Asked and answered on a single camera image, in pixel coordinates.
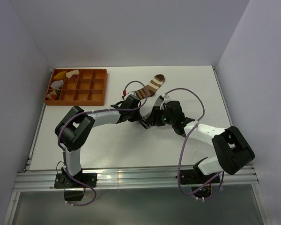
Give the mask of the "grey sock with black stripes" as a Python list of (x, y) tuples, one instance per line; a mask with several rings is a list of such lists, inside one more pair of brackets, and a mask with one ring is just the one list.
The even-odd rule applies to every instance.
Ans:
[(151, 112), (154, 113), (154, 124), (155, 124), (155, 122), (157, 120), (157, 116), (158, 116), (159, 111), (160, 111), (160, 103), (161, 103), (161, 100), (158, 97), (157, 100), (155, 101), (154, 106), (152, 107), (152, 110), (151, 110)]

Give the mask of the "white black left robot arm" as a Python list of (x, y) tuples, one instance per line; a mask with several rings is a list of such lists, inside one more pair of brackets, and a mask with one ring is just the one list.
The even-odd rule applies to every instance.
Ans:
[(125, 100), (109, 106), (107, 109), (85, 111), (73, 106), (55, 128), (58, 146), (62, 149), (64, 166), (62, 172), (65, 182), (77, 187), (82, 181), (80, 151), (91, 130), (107, 124), (134, 122), (141, 119), (141, 101), (134, 95), (127, 95)]

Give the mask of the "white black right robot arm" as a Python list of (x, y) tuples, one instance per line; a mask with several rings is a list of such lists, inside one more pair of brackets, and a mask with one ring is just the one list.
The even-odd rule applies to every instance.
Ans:
[(145, 128), (170, 125), (177, 135), (199, 140), (214, 148), (215, 157), (206, 157), (193, 166), (192, 177), (199, 183), (205, 182), (213, 173), (233, 175), (255, 158), (237, 127), (220, 128), (199, 123), (185, 116), (179, 101), (156, 104), (141, 122)]

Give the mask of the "brown striped sock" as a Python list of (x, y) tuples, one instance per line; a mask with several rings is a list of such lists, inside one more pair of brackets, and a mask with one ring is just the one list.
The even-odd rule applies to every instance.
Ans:
[(136, 97), (140, 100), (146, 97), (152, 97), (161, 88), (165, 82), (165, 77), (163, 74), (155, 75), (154, 78), (144, 87), (135, 91)]

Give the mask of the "orange wooden compartment tray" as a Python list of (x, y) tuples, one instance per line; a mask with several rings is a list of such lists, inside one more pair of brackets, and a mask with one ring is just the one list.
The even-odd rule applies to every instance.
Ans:
[[(80, 71), (77, 79), (62, 79), (64, 84), (59, 100), (48, 100), (46, 95), (53, 90), (50, 88), (51, 83), (60, 80), (54, 79), (53, 77), (59, 72), (67, 72), (76, 69)], [(44, 103), (54, 106), (103, 106), (107, 77), (108, 73), (105, 68), (55, 68), (52, 70)]]

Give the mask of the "white maroon rolled sock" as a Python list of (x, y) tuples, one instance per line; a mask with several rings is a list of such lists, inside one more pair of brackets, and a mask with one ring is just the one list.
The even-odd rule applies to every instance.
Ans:
[(66, 72), (66, 78), (67, 79), (77, 79), (79, 77), (79, 70), (71, 70)]

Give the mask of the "orange white rolled sock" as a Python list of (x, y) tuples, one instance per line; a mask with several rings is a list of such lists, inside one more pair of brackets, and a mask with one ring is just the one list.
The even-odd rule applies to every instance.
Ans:
[(60, 93), (61, 93), (61, 90), (59, 90), (59, 89), (52, 90), (46, 95), (46, 98), (48, 100), (54, 100), (54, 101), (59, 100)]

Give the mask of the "yellow rolled sock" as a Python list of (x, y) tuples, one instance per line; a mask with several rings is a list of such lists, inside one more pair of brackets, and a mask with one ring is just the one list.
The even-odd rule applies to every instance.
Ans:
[(60, 80), (65, 79), (66, 73), (67, 73), (66, 71), (59, 72), (53, 78), (60, 79)]

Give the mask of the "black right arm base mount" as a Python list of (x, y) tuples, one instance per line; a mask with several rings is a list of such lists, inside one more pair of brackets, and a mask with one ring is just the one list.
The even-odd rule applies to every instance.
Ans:
[(208, 199), (218, 192), (222, 187), (224, 173), (212, 173), (204, 175), (197, 165), (192, 169), (182, 169), (176, 176), (178, 187), (181, 191), (182, 185), (195, 185), (191, 187), (194, 197), (197, 199)]

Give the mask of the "aluminium table edge rail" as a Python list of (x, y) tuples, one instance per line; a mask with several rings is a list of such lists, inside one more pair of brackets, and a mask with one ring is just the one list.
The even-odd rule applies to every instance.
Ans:
[(233, 169), (240, 168), (240, 165), (244, 162), (243, 156), (245, 156), (246, 147), (245, 145), (243, 145), (243, 139), (240, 136), (240, 131), (237, 131), (235, 133), (236, 129), (233, 126), (233, 122), (229, 114), (229, 110), (222, 92), (222, 88), (215, 67), (213, 67), (213, 73), (222, 97), (229, 124), (233, 127), (232, 129), (228, 128), (228, 132), (225, 131), (223, 135), (216, 135), (213, 138), (215, 152), (221, 166)]

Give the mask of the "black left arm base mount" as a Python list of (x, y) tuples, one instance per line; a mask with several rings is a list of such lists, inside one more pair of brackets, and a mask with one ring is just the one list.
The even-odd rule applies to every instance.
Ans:
[(62, 169), (57, 173), (54, 182), (55, 189), (64, 189), (64, 200), (67, 202), (78, 202), (84, 197), (85, 188), (95, 188), (97, 182), (97, 173), (84, 173), (83, 170), (73, 176), (71, 179)]

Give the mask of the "aluminium front frame rail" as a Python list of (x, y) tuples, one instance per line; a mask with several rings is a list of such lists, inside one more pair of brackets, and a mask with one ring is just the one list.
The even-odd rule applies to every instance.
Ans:
[[(134, 188), (177, 188), (175, 166), (94, 169), (84, 173), (96, 173), (96, 190)], [(55, 191), (56, 171), (26, 171), (17, 174), (14, 192)], [(259, 180), (252, 165), (245, 166), (234, 175), (225, 174), (223, 185), (258, 184)]]

